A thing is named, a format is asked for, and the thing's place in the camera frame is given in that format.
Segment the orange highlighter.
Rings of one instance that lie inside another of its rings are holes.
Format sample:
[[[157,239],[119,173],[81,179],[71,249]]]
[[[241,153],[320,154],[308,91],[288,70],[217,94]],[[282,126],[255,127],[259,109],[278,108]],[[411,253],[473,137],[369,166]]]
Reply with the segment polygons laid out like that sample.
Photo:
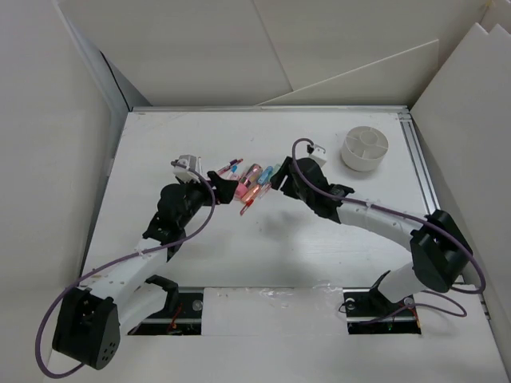
[[[260,192],[261,188],[262,188],[261,184],[255,184],[255,186],[253,188],[248,190],[247,193],[243,195],[243,197],[241,198],[241,201],[243,203],[248,203],[250,200],[253,200],[257,196],[257,194]]]

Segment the red pen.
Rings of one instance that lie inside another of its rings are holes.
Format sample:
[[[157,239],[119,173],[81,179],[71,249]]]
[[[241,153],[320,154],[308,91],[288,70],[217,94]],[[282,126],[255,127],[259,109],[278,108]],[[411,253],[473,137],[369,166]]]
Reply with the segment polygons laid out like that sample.
[[[253,199],[253,200],[250,200],[248,203],[244,203],[244,206],[242,207],[242,209],[240,210],[240,215],[243,215],[250,207],[251,205],[257,200],[257,199],[262,199],[266,194],[267,192],[270,190],[271,188],[271,185],[270,184],[266,184],[264,186],[262,186],[260,192],[257,194],[257,196]]]

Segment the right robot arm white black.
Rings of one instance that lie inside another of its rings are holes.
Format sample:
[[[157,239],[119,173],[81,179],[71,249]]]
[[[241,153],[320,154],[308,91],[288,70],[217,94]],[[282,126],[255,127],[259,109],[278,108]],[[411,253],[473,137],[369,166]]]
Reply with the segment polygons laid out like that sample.
[[[377,209],[353,188],[331,184],[311,158],[287,157],[271,177],[271,187],[302,200],[317,216],[358,227],[397,243],[411,254],[405,266],[381,275],[367,293],[370,307],[388,314],[405,297],[430,289],[449,291],[468,263],[471,250],[449,213],[436,210],[409,217]]]

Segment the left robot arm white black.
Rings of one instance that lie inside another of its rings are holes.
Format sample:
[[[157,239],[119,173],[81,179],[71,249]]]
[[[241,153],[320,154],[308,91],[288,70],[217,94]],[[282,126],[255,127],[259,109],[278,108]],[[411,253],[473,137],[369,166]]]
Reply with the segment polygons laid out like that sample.
[[[134,256],[89,286],[75,286],[61,302],[52,347],[94,369],[103,369],[120,345],[121,334],[149,315],[173,314],[178,285],[156,275],[182,243],[186,225],[205,206],[230,203],[237,183],[209,172],[206,180],[178,181],[160,192],[156,213],[143,233]]]

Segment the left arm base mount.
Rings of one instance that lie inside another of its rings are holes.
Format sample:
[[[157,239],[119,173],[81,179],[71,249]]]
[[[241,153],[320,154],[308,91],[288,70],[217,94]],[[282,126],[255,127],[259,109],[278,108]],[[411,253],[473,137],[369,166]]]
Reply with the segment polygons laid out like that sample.
[[[179,287],[159,275],[148,278],[145,284],[156,287],[157,293],[165,292],[164,305],[134,326],[128,335],[201,335],[204,288]]]

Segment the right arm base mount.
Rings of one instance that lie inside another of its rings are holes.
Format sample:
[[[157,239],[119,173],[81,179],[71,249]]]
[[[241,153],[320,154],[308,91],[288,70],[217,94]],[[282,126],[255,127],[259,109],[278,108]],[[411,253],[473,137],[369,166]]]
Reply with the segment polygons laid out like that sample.
[[[347,331],[356,334],[421,334],[413,295],[391,302],[378,290],[381,275],[371,287],[349,287],[343,290],[338,312],[347,320]]]

